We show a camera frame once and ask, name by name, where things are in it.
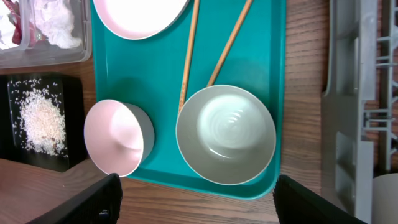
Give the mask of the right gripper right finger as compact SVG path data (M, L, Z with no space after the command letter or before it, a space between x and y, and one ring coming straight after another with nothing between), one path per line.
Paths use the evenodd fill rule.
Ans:
M273 198L280 224L365 224L287 175L279 176Z

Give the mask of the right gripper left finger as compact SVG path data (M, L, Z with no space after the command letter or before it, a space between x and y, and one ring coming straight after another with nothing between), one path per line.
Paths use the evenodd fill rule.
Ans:
M110 174L30 223L116 224L122 199L120 178L117 174Z

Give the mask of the white paper cup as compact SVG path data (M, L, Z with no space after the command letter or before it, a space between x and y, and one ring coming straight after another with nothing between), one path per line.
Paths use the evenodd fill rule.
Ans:
M397 173L373 179L372 224L398 224Z

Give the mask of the grey green ceramic bowl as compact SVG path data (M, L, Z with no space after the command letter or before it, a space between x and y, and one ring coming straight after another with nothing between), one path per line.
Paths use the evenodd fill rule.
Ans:
M191 170L220 185L245 184L258 177L271 163L277 143L267 107L232 85L194 93L178 114L175 136Z

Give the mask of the rice food scraps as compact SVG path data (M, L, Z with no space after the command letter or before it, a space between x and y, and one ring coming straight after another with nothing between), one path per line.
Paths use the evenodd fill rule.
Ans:
M62 87L28 78L7 83L14 143L28 152L67 157Z

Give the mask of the red snack wrapper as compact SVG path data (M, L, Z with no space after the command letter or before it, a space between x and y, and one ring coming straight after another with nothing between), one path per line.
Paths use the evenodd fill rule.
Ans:
M1 50L32 48L43 39L28 1L1 1Z

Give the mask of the black food waste tray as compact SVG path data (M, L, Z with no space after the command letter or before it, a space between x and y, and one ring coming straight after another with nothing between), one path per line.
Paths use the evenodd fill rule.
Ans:
M44 78L56 81L62 87L62 102L65 110L67 134L67 157L28 152L17 147L14 143L7 83L11 80L26 80L28 78ZM87 157L83 137L84 121L83 87L79 78L57 72L20 73L1 76L1 158L65 172Z

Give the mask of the grey dishwasher rack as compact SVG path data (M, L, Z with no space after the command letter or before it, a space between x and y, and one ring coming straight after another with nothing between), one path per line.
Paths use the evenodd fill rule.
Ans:
M373 179L397 157L397 1L332 1L321 98L322 196L372 220Z

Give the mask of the clear plastic waste bin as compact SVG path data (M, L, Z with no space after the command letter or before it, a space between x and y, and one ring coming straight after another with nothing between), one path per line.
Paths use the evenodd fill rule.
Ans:
M69 2L75 16L72 36L82 39L80 46L61 49L45 40L24 50L1 50L1 68L57 65L88 60L92 51L90 2L87 0Z

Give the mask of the left wooden chopstick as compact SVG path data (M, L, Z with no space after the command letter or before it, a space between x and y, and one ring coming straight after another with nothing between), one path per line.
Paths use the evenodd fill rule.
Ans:
M192 11L192 19L190 23L190 32L188 37L188 45L187 45L187 52L185 57L185 66L183 71L183 78L182 78L182 86L180 91L180 100L178 106L178 113L181 111L187 94L187 86L190 74L190 67L192 61L192 53L193 53L193 46L195 41L195 33L197 28L197 20L198 20L198 13L200 8L200 0L194 0L193 3L193 11Z

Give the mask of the wooden chopstick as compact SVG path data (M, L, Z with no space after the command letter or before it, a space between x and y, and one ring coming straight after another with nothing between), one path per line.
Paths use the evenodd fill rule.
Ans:
M197 20L198 20L198 13L200 8L200 0L194 0L193 3L193 11L192 11L192 19L190 23L190 32L188 37L188 45L187 45L187 52L185 57L185 66L183 71L183 78L182 78L182 86L180 91L180 100L178 106L178 113L181 111L187 94L187 86L190 74L190 67L192 61L192 53L193 53L193 46L195 41L195 33L197 28Z
M218 60L218 62L216 64L216 67L213 70L213 73L211 74L211 77L210 77L210 79L209 79L209 81L207 83L207 87L212 86L215 83L215 81L216 81L216 79L218 77L218 74L220 73L220 71L222 69L222 66L224 65L224 62L225 62L225 60L226 60L226 58L227 58L227 56L229 54L229 51L231 50L231 48L232 48L232 46L234 44L234 41L235 41L239 31L240 31L240 28L241 28L241 26L242 26L247 14L248 14L250 8L252 6L252 3L253 3L253 0L247 0L245 2L244 7L243 7L243 9L242 9L242 11L241 11L241 13L240 13L240 15L238 17L238 20L236 21L236 23L234 25L232 33L229 36L229 39L228 39L228 41L227 41L227 43L226 43L226 45L225 45L225 47L223 49L223 52L222 52L222 54L221 54L221 56L220 56L220 58L219 58L219 60Z

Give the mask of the teal serving tray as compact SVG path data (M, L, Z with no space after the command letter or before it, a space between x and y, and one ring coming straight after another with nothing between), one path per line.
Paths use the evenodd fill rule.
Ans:
M206 86L243 9L243 1L202 1L187 93ZM254 1L216 79L258 97L282 137L285 78L285 0ZM192 4L165 31L143 40L113 34L92 12L93 63L97 100L134 104L150 117L155 145L133 179L240 200L267 195L280 173L281 140L274 157L256 179L226 186L209 182L189 168L177 147L175 126Z

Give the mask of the large white pink plate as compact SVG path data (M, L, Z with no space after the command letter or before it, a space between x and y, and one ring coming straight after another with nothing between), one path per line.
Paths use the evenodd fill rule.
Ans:
M167 29L188 3L188 0L93 0L105 27L128 40L146 39Z

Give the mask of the crumpled white tissue paper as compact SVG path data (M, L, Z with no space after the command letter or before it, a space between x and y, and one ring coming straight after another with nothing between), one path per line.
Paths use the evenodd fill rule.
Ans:
M82 39L72 36L74 14L69 1L34 1L30 6L36 28L48 41L61 49L72 49L82 44Z

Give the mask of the right wooden chopstick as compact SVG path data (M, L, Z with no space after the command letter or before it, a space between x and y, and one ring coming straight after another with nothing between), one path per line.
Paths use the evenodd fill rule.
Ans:
M232 33L229 36L229 39L228 39L228 41L227 41L227 43L226 43L226 45L225 45L225 47L223 49L223 52L222 52L222 54L221 54L221 56L220 56L220 58L219 58L219 60L218 60L218 62L216 64L216 67L213 70L213 73L211 74L211 77L210 77L210 79L209 79L209 81L207 83L207 87L212 86L215 83L215 81L216 81L216 79L218 77L218 74L220 73L220 71L222 69L222 66L224 65L224 62L225 62L225 60L226 60L226 58L227 58L227 56L229 54L229 51L231 50L231 48L232 48L232 46L234 44L234 41L235 41L239 31L240 31L240 28L241 28L241 26L242 26L247 14L248 14L250 8L252 6L252 3L253 3L253 0L247 0L245 2L244 7L243 7L243 9L242 9L242 11L241 11L241 13L240 13L240 15L238 17L238 20L236 21L236 23L234 25Z

